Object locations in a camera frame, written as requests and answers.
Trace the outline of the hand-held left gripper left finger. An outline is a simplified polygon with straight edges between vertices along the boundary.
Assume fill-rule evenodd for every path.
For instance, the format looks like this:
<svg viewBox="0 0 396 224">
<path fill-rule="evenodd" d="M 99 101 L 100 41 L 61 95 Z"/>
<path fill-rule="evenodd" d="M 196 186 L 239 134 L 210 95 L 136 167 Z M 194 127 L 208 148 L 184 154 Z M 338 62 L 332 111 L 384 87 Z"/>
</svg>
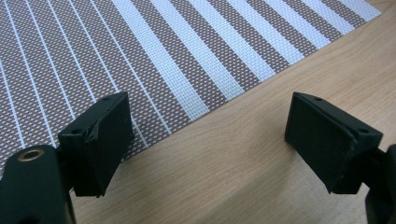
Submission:
<svg viewBox="0 0 396 224">
<path fill-rule="evenodd" d="M 100 99 L 64 128 L 58 139 L 77 196 L 103 196 L 134 141 L 128 94 Z"/>
</svg>

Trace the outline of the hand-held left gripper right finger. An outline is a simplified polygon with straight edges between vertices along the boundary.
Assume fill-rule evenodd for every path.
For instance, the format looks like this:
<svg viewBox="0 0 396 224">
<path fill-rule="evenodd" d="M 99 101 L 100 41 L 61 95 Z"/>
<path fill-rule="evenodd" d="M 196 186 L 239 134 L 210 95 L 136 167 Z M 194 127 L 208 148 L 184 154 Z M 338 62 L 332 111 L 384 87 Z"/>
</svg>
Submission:
<svg viewBox="0 0 396 224">
<path fill-rule="evenodd" d="M 285 140 L 324 183 L 327 191 L 355 194 L 363 160 L 377 150 L 383 134 L 314 95 L 295 92 Z"/>
</svg>

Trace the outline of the brown white striped woven placemat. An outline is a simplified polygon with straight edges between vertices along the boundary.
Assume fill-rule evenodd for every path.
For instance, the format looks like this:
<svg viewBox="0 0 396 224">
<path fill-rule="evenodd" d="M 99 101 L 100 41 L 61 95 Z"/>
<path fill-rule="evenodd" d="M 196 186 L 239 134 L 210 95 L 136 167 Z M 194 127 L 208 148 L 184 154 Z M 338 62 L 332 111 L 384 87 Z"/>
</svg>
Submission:
<svg viewBox="0 0 396 224">
<path fill-rule="evenodd" d="M 0 0 L 7 159 L 125 91 L 146 149 L 378 16 L 365 0 Z"/>
</svg>

